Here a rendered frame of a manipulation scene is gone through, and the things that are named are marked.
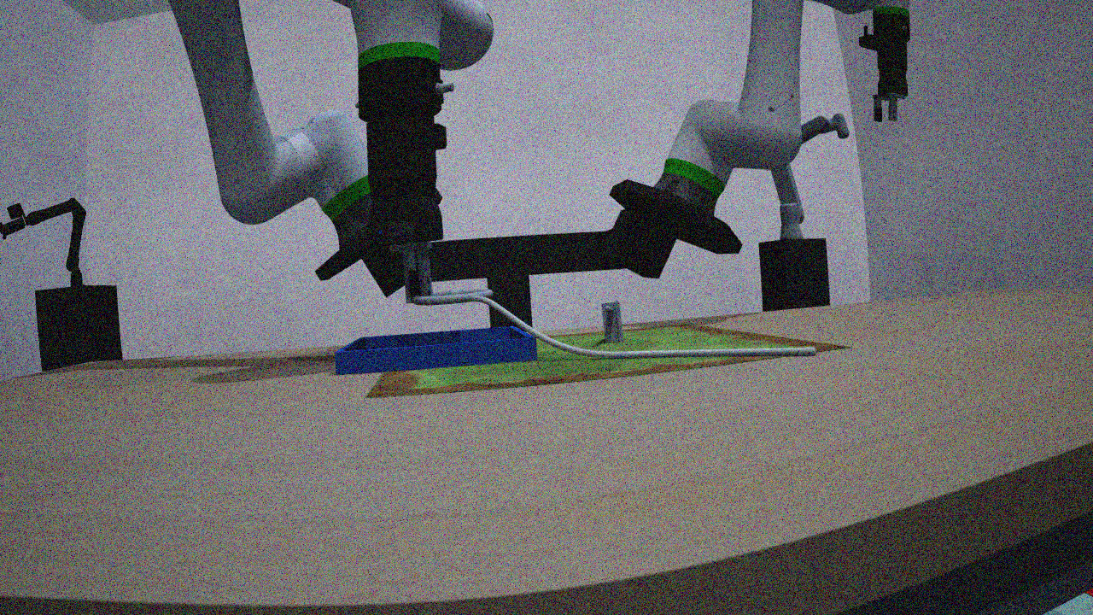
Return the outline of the white ring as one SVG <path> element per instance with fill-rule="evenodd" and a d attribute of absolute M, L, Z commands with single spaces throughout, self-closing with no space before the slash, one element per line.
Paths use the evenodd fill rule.
<path fill-rule="evenodd" d="M 412 301 L 415 305 L 445 305 L 472 301 L 473 296 L 492 297 L 494 293 L 491 289 L 453 289 L 435 292 L 433 296 L 414 296 Z"/>

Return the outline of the blue tray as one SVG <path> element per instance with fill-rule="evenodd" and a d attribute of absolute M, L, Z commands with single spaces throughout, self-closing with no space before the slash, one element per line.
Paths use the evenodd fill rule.
<path fill-rule="evenodd" d="M 336 351 L 334 360 L 336 375 L 497 365 L 536 360 L 536 338 L 515 326 L 359 338 Z"/>

